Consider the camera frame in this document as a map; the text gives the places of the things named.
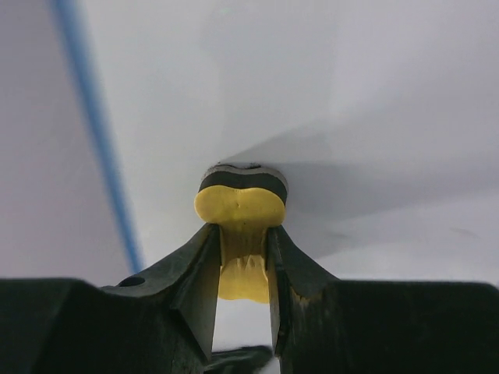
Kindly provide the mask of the yellow bone-shaped eraser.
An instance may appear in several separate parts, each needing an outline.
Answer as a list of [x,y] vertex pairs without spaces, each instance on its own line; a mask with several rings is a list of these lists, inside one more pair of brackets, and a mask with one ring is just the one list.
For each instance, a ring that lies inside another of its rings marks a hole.
[[284,222],[287,198],[288,183],[276,169],[217,164],[206,171],[194,210],[219,227],[219,298],[269,302],[267,233]]

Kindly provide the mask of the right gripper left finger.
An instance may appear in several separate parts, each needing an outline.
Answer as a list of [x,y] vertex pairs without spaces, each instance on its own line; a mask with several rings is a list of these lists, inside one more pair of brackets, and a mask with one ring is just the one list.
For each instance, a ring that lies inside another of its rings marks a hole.
[[219,230],[115,286],[71,278],[1,282],[4,373],[201,373],[211,357]]

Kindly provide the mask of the blue framed whiteboard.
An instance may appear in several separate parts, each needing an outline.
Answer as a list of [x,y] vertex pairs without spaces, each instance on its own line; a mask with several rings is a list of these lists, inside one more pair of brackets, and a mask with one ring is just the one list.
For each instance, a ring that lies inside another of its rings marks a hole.
[[278,169],[334,275],[498,282],[495,1],[55,1],[130,273],[214,164]]

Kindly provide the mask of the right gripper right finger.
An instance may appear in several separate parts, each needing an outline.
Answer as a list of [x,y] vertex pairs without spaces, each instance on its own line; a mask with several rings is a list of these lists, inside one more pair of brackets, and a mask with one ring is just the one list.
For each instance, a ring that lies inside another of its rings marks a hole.
[[267,233],[283,373],[495,373],[498,290],[469,282],[341,280],[282,227]]

